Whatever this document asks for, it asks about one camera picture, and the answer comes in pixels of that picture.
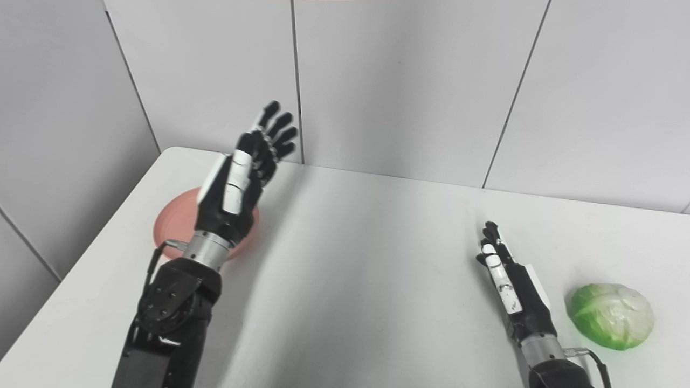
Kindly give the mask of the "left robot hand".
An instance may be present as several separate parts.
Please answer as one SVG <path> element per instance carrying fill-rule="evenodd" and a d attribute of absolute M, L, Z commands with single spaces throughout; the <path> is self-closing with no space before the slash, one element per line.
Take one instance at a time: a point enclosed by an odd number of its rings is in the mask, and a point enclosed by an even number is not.
<path fill-rule="evenodd" d="M 278 101 L 269 102 L 233 152 L 220 156 L 197 195 L 196 231 L 217 235 L 232 247 L 248 236 L 264 187 L 296 149 L 293 118 Z"/>

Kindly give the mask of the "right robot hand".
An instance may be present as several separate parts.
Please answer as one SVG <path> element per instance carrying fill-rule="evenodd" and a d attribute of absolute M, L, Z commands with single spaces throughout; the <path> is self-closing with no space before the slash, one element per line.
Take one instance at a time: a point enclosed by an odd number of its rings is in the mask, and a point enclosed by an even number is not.
<path fill-rule="evenodd" d="M 488 270 L 506 315 L 508 336 L 517 343 L 528 337 L 557 336 L 550 309 L 540 295 L 538 279 L 515 261 L 498 225 L 486 221 L 476 260 Z"/>

